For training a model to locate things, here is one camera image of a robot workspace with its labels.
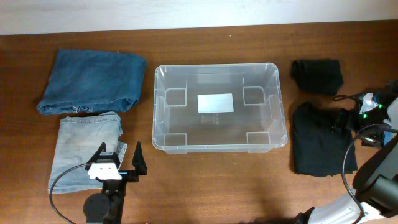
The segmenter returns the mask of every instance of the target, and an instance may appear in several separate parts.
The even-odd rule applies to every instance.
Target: white wall
[[[0,34],[398,19],[398,0],[0,0]]]

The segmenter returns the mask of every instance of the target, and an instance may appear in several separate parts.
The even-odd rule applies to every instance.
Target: light blue jeans
[[[86,163],[102,142],[106,143],[106,152],[116,152],[122,162],[127,149],[126,143],[118,141],[122,133],[120,117],[115,112],[85,118],[62,119],[48,190],[61,173],[73,166]],[[102,183],[90,179],[85,168],[81,167],[64,175],[57,182],[53,193],[62,194],[100,188]]]

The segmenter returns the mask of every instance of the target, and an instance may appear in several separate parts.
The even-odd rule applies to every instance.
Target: black fabric
[[[341,110],[320,110],[311,103],[300,105],[293,114],[293,157],[296,174],[326,177],[341,173],[351,131],[335,128]],[[346,159],[346,173],[358,170],[355,148]]]
[[[338,60],[296,60],[292,76],[300,89],[334,96],[343,85]]]

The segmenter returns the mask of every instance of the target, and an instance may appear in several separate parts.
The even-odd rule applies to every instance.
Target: dark blue jeans
[[[127,111],[140,97],[146,61],[132,53],[59,50],[42,114]]]

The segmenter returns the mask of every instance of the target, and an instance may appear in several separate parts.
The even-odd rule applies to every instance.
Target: folded clothing
[[[127,111],[140,97],[146,61],[132,53],[59,50],[37,109],[42,114]]]
[[[338,60],[296,60],[292,77],[304,91],[334,96],[343,85]]]
[[[293,114],[293,157],[296,174],[325,177],[341,173],[351,131],[333,128],[339,111],[320,110],[311,103],[300,105]],[[358,170],[355,148],[346,158],[346,173]]]
[[[119,160],[123,161],[127,144],[118,141],[122,133],[120,117],[115,112],[85,118],[62,119],[48,190],[54,180],[67,169],[86,163],[102,142],[106,143],[106,152],[116,152]],[[90,179],[87,171],[82,167],[63,176],[55,185],[53,193],[100,188],[102,188],[102,183]]]

